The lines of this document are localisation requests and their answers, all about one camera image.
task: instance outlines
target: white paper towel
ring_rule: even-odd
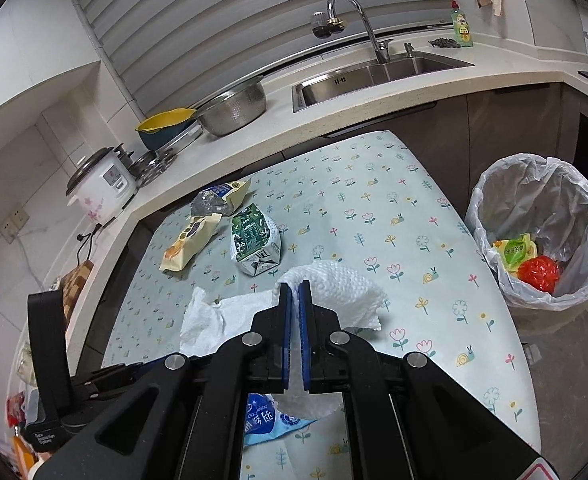
[[[194,288],[180,335],[180,351],[187,356],[215,352],[227,339],[250,330],[254,314],[279,303],[279,287],[287,283],[294,299],[292,337],[290,338],[290,387],[274,394],[279,411],[313,420],[327,416],[340,407],[341,394],[310,395],[303,389],[298,325],[298,286],[308,280],[312,302],[338,314],[342,328],[380,330],[376,310],[387,299],[383,289],[343,264],[330,260],[293,267],[280,277],[274,290],[245,294],[210,303],[202,288]]]

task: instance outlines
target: rice cooker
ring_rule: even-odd
[[[101,148],[76,170],[68,182],[68,205],[78,200],[87,217],[105,225],[118,216],[136,194],[136,180],[112,148]]]

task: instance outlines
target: kitchen sink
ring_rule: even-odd
[[[385,64],[379,64],[373,59],[339,70],[332,70],[293,86],[294,111],[298,112],[308,106],[363,88],[427,72],[439,72],[463,66],[473,65],[458,59],[426,52],[416,52],[412,57],[407,54],[391,56],[390,61]]]

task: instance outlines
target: rice cooker lid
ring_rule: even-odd
[[[87,176],[87,174],[90,171],[92,171],[92,168],[94,166],[96,166],[101,160],[103,160],[103,158],[105,157],[105,155],[107,155],[108,153],[110,153],[111,150],[112,150],[112,148],[101,148],[100,150],[98,150],[97,152],[95,152],[94,154],[92,154],[81,165],[81,167],[78,168],[74,172],[74,175],[72,175],[72,177],[69,179],[69,181],[68,181],[68,190],[65,192],[65,196],[69,196],[70,193],[72,193],[72,191],[74,191],[74,188],[81,183],[81,181]]]

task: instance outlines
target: electrical outlet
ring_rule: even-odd
[[[11,244],[18,234],[18,229],[11,218],[5,219],[1,224],[0,231],[8,244]]]
[[[30,217],[25,212],[25,209],[23,209],[21,206],[17,206],[16,209],[12,211],[10,215],[10,220],[14,222],[14,225],[19,231],[23,229],[23,227],[25,226],[25,224],[27,224],[27,221],[29,219]]]

